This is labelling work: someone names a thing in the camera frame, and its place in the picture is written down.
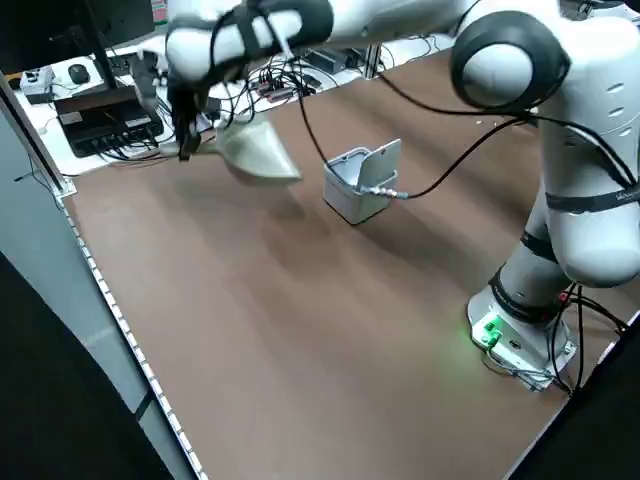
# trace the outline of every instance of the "white desk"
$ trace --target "white desk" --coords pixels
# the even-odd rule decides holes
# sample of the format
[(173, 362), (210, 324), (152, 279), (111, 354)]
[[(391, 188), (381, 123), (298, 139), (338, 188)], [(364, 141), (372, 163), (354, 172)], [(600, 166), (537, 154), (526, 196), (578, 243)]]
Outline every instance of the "white desk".
[[(438, 49), (448, 48), (452, 43), (451, 39), (445, 36), (436, 36), (436, 38), (437, 46), (434, 46), (432, 42), (430, 49), (427, 43), (422, 39), (397, 40), (388, 42), (385, 44), (387, 49), (383, 49), (382, 60), (387, 68), (392, 68), (394, 65), (399, 66), (407, 63), (411, 59), (421, 57), (425, 55), (425, 53), (427, 53), (429, 50), (431, 50), (431, 53), (436, 53)], [(155, 50), (161, 50), (164, 48), (164, 37), (162, 35), (159, 35), (146, 40), (144, 43), (148, 45), (155, 45)], [(122, 55), (125, 53), (135, 52), (137, 48), (137, 45), (133, 45), (124, 48), (117, 48), (115, 52), (118, 55)], [(111, 51), (109, 51), (108, 54), (109, 56), (113, 55)], [(68, 68), (73, 64), (82, 64), (87, 68), (91, 77), (89, 83), (76, 88), (78, 86), (73, 84), (68, 74)], [(56, 98), (67, 97), (72, 93), (81, 92), (82, 90), (91, 88), (102, 82), (102, 79), (100, 78), (100, 75), (98, 74), (98, 71), (93, 64), (93, 61), (88, 57), (78, 57), (72, 60), (55, 64), (53, 65), (53, 69), (56, 75), (54, 83), (61, 85), (54, 86), (53, 91), (57, 95)], [(334, 88), (336, 84), (338, 86), (345, 85), (361, 77), (361, 75), (355, 70), (340, 72), (339, 74), (332, 76), (332, 79), (328, 78), (327, 75), (323, 74), (322, 72), (318, 72), (312, 69), (303, 70), (305, 73), (313, 76), (322, 83), (322, 86), (319, 88), (320, 91)], [(119, 80), (127, 85), (133, 84), (133, 80), (129, 76), (120, 77)], [(229, 93), (234, 96), (239, 94), (241, 89), (242, 84), (230, 85)], [(165, 102), (167, 101), (166, 88), (158, 88), (158, 94)], [(49, 150), (49, 153), (51, 154), (51, 157), (56, 163), (58, 169), (63, 175), (82, 175), (97, 168), (105, 167), (106, 165), (114, 161), (103, 159), (98, 155), (93, 155), (86, 158), (76, 157), (71, 151), (71, 147), (69, 146), (69, 142), (67, 141), (64, 132), (62, 131), (60, 123), (56, 119), (57, 115), (53, 105), (31, 105), (27, 101), (24, 94), (22, 94), (22, 92), (20, 91), (16, 92), (16, 96), (22, 107), (25, 109), (27, 116), (31, 120), (31, 123), (38, 131), (38, 134), (40, 135), (45, 147)], [(225, 99), (228, 98), (228, 93), (223, 86), (218, 85), (211, 89), (211, 96), (215, 98)], [(244, 98), (240, 99), (240, 103), (237, 106), (237, 111), (242, 111), (249, 106), (249, 99), (246, 97), (246, 95), (244, 95), (243, 97)], [(296, 101), (296, 99), (294, 98), (277, 103), (269, 103), (266, 99), (262, 99), (256, 103), (256, 110), (259, 112), (269, 110), (290, 101)], [(223, 101), (222, 108), (229, 109), (229, 107), (229, 101)], [(172, 127), (165, 124), (165, 132), (162, 136), (158, 137), (157, 140), (159, 143), (161, 143), (162, 141), (169, 139), (172, 135)], [(128, 153), (135, 154), (143, 153), (145, 151), (146, 150), (144, 148), (130, 149), (128, 150)]]

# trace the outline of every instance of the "gray floor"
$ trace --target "gray floor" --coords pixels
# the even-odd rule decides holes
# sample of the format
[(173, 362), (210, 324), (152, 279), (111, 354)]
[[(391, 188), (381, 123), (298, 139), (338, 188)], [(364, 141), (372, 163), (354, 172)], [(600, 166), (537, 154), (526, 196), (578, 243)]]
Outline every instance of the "gray floor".
[[(0, 250), (82, 341), (132, 411), (148, 385), (50, 194), (30, 175), (29, 157), (0, 115)], [(21, 181), (18, 177), (27, 175)], [(193, 478), (157, 405), (142, 426), (176, 479)]]

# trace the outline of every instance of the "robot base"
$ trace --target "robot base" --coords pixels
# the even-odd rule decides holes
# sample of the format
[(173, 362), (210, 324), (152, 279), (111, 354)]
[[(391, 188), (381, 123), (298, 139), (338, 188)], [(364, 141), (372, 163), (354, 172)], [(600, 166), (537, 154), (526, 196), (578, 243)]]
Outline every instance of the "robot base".
[[(520, 378), (532, 391), (542, 391), (553, 383), (550, 343), (554, 322), (540, 326), (514, 319), (500, 307), (490, 286), (471, 299), (467, 315), (473, 342), (506, 371)], [(561, 322), (554, 349), (558, 372), (576, 351), (576, 342)]]

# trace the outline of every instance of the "desk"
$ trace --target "desk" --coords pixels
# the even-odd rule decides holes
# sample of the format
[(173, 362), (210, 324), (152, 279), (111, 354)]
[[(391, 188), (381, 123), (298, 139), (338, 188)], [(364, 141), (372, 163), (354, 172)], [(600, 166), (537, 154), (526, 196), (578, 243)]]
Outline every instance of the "desk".
[[(446, 56), (389, 76), (460, 106)], [(378, 81), (306, 105), (328, 156), (401, 137), (410, 191), (494, 125)], [(464, 313), (526, 222), (535, 134), (495, 137), (433, 195), (352, 228), (323, 202), (298, 106), (270, 116), (306, 177), (293, 188), (245, 188), (203, 157), (103, 169), (65, 199), (209, 478), (500, 478), (564, 401), (485, 368)], [(637, 290), (597, 298), (628, 318)], [(588, 322), (591, 364), (613, 335)]]
[[(120, 55), (125, 53), (132, 53), (137, 50), (136, 46), (125, 47), (118, 49), (116, 52)], [(90, 76), (89, 83), (84, 85), (75, 85), (69, 77), (68, 69), (73, 64), (84, 65)], [(102, 79), (95, 68), (93, 60), (89, 57), (78, 57), (64, 62), (53, 65), (53, 71), (56, 75), (54, 80), (53, 93), (56, 99), (65, 98), (72, 93), (79, 93), (83, 90), (87, 90), (91, 87), (102, 83)], [(119, 78), (119, 80), (125, 85), (133, 85), (133, 79), (127, 75)], [(53, 158), (58, 170), (63, 175), (77, 176), (83, 173), (99, 169), (112, 163), (111, 160), (106, 160), (99, 155), (91, 155), (85, 158), (76, 157), (71, 151), (71, 146), (62, 130), (60, 122), (57, 120), (57, 113), (53, 104), (39, 104), (31, 105), (25, 95), (21, 91), (16, 91), (16, 98), (20, 102), (20, 105), (25, 110), (29, 120), (33, 124), (34, 128), (40, 135), (42, 142), (49, 151), (49, 154)], [(158, 94), (166, 101), (166, 88), (158, 89)], [(158, 142), (163, 142), (172, 136), (172, 127), (170, 127), (164, 117), (163, 119), (164, 133), (157, 137)], [(143, 153), (146, 150), (144, 148), (135, 148), (130, 150), (130, 154)]]
[[(155, 51), (158, 54), (164, 55), (164, 38), (164, 35), (156, 35), (147, 38), (142, 43), (144, 43), (144, 45), (148, 49)], [(427, 52), (435, 52), (440, 48), (448, 48), (451, 44), (451, 40), (445, 36), (439, 35), (434, 36), (434, 38), (437, 38), (437, 40), (434, 42), (435, 48), (432, 48), (423, 40), (397, 40), (394, 42), (389, 42), (387, 50), (383, 53), (383, 61), (385, 62), (385, 65), (388, 65), (389, 67), (391, 67), (392, 65), (401, 65), (410, 61), (411, 58), (425, 55)], [(137, 44), (129, 45), (123, 48), (109, 50), (107, 54), (108, 56), (112, 56), (115, 52), (118, 55), (124, 55), (127, 53), (136, 52), (138, 48), (139, 45)], [(82, 64), (87, 68), (91, 77), (91, 81), (89, 83), (78, 86), (71, 81), (71, 78), (69, 78), (68, 69), (73, 64)], [(102, 82), (100, 75), (95, 68), (93, 60), (89, 57), (78, 57), (60, 62), (53, 65), (53, 69), (56, 75), (56, 79), (54, 81), (56, 85), (53, 89), (56, 98), (67, 97), (72, 93), (81, 92)], [(321, 90), (328, 90), (334, 88), (336, 85), (346, 85), (347, 83), (361, 78), (361, 75), (354, 70), (345, 70), (331, 76), (312, 69), (304, 69), (304, 72), (315, 77), (322, 83)], [(121, 77), (119, 80), (126, 85), (133, 85), (133, 79), (130, 76)], [(216, 87), (211, 89), (210, 95), (212, 97), (224, 99), (228, 98), (229, 94), (231, 94), (232, 97), (238, 95), (241, 89), (242, 85), (230, 85), (229, 91), (227, 91), (222, 85), (217, 85)], [(168, 103), (166, 90), (167, 89), (163, 87), (158, 88), (158, 95)], [(20, 91), (16, 92), (16, 97), (24, 108), (36, 131), (39, 132), (39, 135), (45, 147), (49, 151), (51, 157), (56, 163), (56, 166), (62, 174), (78, 176), (92, 170), (103, 168), (106, 165), (113, 163), (113, 160), (100, 157), (99, 155), (92, 155), (86, 158), (76, 157), (71, 151), (71, 147), (69, 146), (69, 142), (67, 141), (64, 132), (62, 131), (60, 123), (58, 122), (58, 120), (56, 120), (57, 114), (53, 105), (31, 105), (24, 94)], [(257, 111), (265, 111), (283, 105), (287, 102), (288, 101), (281, 101), (275, 104), (271, 104), (267, 100), (261, 100), (257, 102), (256, 109)], [(243, 98), (234, 100), (234, 104), (236, 104), (237, 111), (243, 111), (244, 109), (247, 109), (249, 107), (249, 99), (246, 98), (246, 95), (244, 95)], [(222, 104), (222, 108), (229, 110), (231, 108), (230, 102), (224, 101)], [(165, 121), (165, 132), (156, 140), (162, 143), (164, 140), (171, 137), (172, 127), (166, 123), (164, 115), (160, 115), (160, 117), (163, 119), (163, 121)], [(209, 126), (209, 124), (203, 124), (201, 125), (201, 128), (207, 128)], [(145, 149), (143, 148), (131, 149), (130, 154), (134, 155), (136, 153), (143, 152), (145, 152)]]

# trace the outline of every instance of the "computer mouse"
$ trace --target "computer mouse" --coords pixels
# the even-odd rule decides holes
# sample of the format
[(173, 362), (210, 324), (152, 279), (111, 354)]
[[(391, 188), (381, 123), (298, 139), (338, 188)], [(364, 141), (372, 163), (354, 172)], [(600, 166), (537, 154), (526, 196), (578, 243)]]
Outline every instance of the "computer mouse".
[(91, 78), (87, 67), (79, 63), (75, 63), (69, 67), (69, 76), (71, 77), (71, 81), (76, 85), (88, 83)]

